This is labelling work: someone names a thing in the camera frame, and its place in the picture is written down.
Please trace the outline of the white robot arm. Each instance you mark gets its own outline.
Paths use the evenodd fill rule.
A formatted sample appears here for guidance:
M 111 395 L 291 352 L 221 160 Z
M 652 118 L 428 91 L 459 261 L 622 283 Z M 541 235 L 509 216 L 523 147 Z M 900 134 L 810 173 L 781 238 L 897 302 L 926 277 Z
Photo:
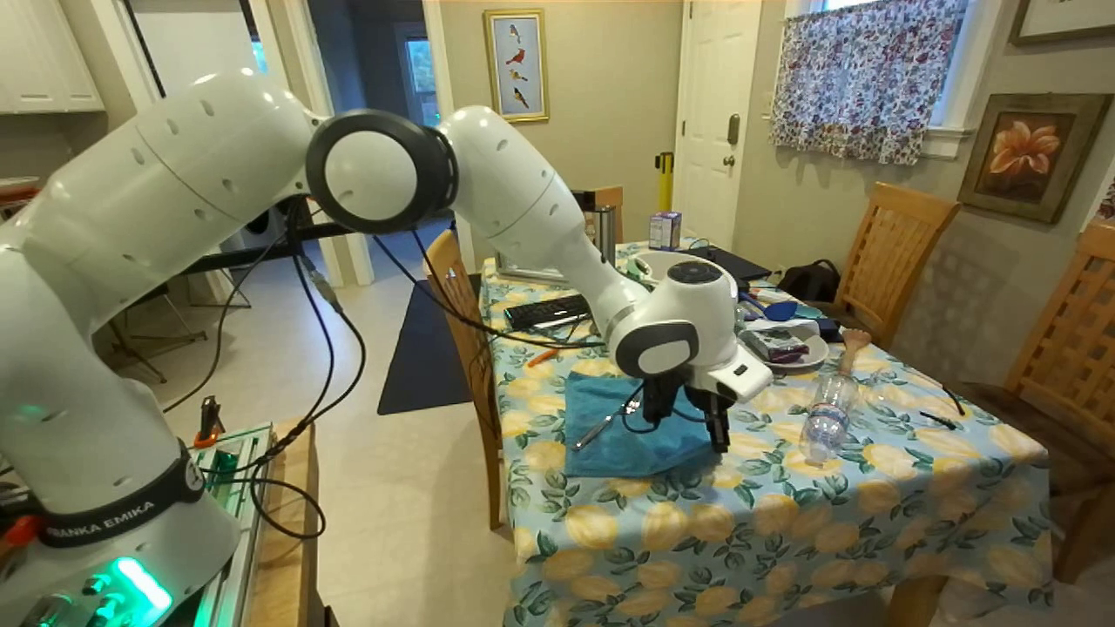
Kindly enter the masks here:
M 469 104 L 437 129 L 390 113 L 321 118 L 252 68 L 209 73 L 0 226 L 0 441 L 43 516 L 0 579 L 0 627 L 159 627 L 233 562 L 238 519 L 93 331 L 298 196 L 364 235 L 449 209 L 507 261 L 559 273 L 652 421 L 690 397 L 724 445 L 727 406 L 770 383 L 735 331 L 735 277 L 703 258 L 652 288 L 623 277 L 574 193 L 500 113 Z

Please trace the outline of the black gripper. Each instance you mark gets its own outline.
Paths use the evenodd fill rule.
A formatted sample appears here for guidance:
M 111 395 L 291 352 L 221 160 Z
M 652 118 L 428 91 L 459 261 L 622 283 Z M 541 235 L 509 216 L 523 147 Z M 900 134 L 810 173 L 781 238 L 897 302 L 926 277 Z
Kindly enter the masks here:
M 679 375 L 652 375 L 641 383 L 641 419 L 661 426 L 667 419 L 709 421 L 710 445 L 727 448 L 727 406 L 735 395 L 721 383 L 710 389 L 684 383 Z

